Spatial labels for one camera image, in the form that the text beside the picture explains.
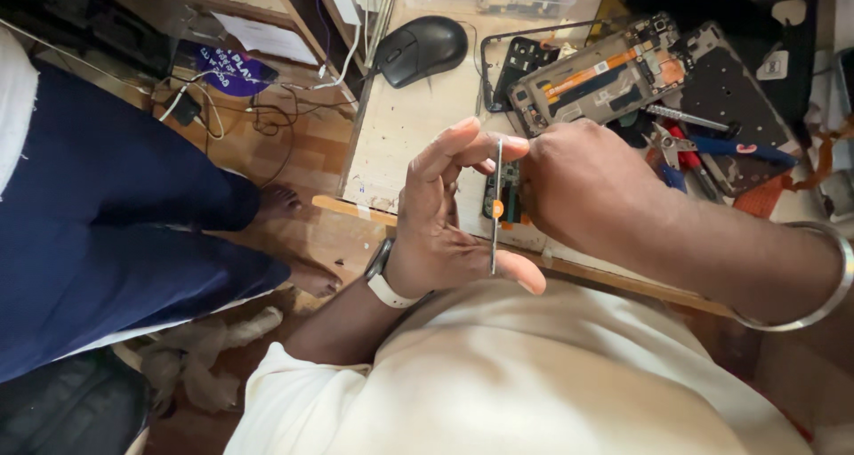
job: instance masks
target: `white shirt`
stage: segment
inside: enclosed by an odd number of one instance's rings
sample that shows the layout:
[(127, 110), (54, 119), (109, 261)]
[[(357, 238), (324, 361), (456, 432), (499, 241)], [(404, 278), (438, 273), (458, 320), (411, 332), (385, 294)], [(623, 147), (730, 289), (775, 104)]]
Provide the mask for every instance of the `white shirt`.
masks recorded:
[(761, 395), (661, 310), (567, 282), (484, 281), (429, 300), (375, 365), (273, 343), (226, 455), (807, 454)]
[(24, 49), (8, 30), (0, 28), (0, 195), (27, 138), (37, 83), (38, 72)]

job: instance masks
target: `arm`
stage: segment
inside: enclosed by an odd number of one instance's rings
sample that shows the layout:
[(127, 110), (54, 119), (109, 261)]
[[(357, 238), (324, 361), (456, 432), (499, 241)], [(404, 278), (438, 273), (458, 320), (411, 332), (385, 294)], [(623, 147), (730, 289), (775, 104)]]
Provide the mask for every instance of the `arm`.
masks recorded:
[(583, 253), (731, 306), (790, 322), (839, 283), (827, 236), (759, 220), (667, 188), (616, 134), (589, 120), (550, 127), (523, 160), (525, 206)]
[[(440, 133), (409, 165), (400, 193), (397, 240), (383, 276), (398, 295), (420, 298), (433, 290), (486, 278), (491, 252), (456, 223), (457, 177), (463, 167), (491, 173), (498, 139), (503, 157), (512, 161), (528, 153), (528, 141), (480, 131), (475, 117)], [(542, 293), (546, 280), (526, 258), (499, 251), (502, 277)], [(371, 362), (395, 321), (405, 312), (385, 305), (365, 277), (344, 288), (284, 342), (292, 357), (337, 365)]]

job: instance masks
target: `purple sticker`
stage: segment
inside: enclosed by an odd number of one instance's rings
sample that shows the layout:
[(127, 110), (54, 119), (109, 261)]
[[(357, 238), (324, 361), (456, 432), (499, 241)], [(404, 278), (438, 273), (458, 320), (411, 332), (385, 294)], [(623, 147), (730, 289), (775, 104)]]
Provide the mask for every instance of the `purple sticker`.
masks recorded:
[(272, 70), (246, 53), (204, 45), (198, 47), (197, 63), (200, 72), (211, 69), (221, 72), (208, 73), (204, 77), (205, 81), (220, 92), (231, 96), (252, 96), (261, 93), (268, 85), (252, 80), (263, 80), (262, 71)]

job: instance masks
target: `silver bangle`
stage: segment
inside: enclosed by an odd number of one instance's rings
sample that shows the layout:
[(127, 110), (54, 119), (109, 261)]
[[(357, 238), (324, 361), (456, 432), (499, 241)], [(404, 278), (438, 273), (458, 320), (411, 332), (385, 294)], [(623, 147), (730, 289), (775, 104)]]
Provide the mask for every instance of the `silver bangle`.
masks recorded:
[(851, 244), (846, 240), (846, 237), (842, 236), (833, 227), (829, 227), (821, 223), (815, 223), (813, 221), (793, 221), (791, 223), (786, 223), (786, 225), (794, 228), (813, 229), (834, 237), (836, 245), (839, 248), (839, 252), (842, 253), (843, 258), (842, 279), (839, 281), (839, 285), (834, 294), (830, 295), (830, 298), (827, 299), (824, 305), (806, 317), (801, 318), (800, 320), (795, 320), (794, 322), (784, 323), (782, 325), (768, 325), (751, 320), (750, 318), (745, 318), (739, 314), (738, 311), (730, 309), (733, 313), (733, 318), (738, 320), (742, 325), (753, 330), (760, 330), (763, 332), (787, 332), (809, 327), (813, 323), (827, 317), (831, 311), (838, 307), (839, 304), (842, 303), (842, 300), (846, 299), (848, 291), (851, 288), (851, 284), (854, 282), (854, 251), (851, 250)]

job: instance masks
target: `pliers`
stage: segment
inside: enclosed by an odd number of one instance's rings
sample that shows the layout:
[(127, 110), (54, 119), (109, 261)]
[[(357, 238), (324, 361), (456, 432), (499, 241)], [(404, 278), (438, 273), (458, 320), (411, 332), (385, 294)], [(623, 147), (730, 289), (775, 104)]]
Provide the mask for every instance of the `pliers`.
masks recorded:
[[(661, 151), (664, 158), (664, 162), (661, 164), (661, 171), (665, 178), (665, 184), (671, 188), (678, 188), (685, 193), (688, 190), (685, 188), (685, 177), (679, 170), (679, 162), (681, 161), (695, 170), (695, 172), (698, 169), (702, 170), (699, 157), (696, 155), (697, 153), (708, 153), (710, 155), (747, 155), (779, 163), (787, 168), (792, 168), (798, 164), (797, 158), (771, 146), (744, 145), (737, 141), (716, 140), (703, 136), (692, 136), (686, 140), (678, 127), (667, 131), (655, 122), (653, 123), (651, 144)], [(704, 191), (706, 191), (708, 189), (706, 182), (710, 181), (708, 176), (705, 175), (705, 177), (699, 177), (699, 179)]]

